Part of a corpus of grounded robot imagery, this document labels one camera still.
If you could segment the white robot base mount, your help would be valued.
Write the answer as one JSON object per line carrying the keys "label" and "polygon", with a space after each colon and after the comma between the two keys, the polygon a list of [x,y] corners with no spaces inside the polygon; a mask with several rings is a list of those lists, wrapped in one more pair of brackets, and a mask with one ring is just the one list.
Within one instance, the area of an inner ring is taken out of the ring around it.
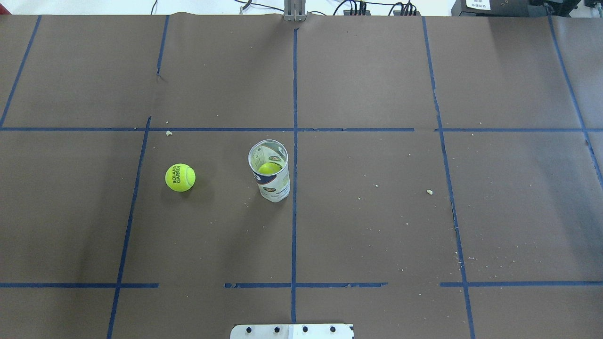
{"label": "white robot base mount", "polygon": [[353,339],[353,325],[344,323],[240,324],[231,339]]}

